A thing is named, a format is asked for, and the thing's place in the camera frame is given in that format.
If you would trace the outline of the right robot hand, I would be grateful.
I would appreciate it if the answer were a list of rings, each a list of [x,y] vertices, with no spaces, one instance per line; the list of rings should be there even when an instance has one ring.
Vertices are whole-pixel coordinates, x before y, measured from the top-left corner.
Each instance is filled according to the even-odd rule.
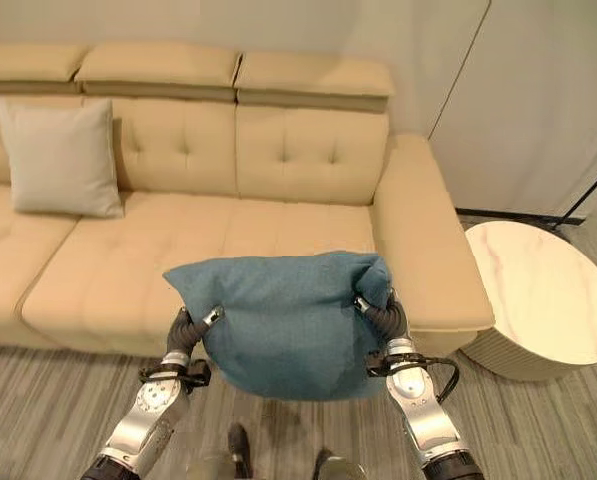
[[[411,339],[408,320],[394,288],[389,292],[385,308],[371,305],[364,297],[357,295],[353,305],[374,327],[385,342],[395,339]]]

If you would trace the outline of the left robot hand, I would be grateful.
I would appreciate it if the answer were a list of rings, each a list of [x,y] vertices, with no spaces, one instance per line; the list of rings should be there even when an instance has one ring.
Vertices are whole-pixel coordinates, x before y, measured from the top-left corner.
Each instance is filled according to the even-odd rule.
[[[181,307],[167,335],[165,358],[184,356],[189,359],[195,346],[224,316],[224,308],[217,305],[203,318],[195,321],[189,310],[185,306]]]

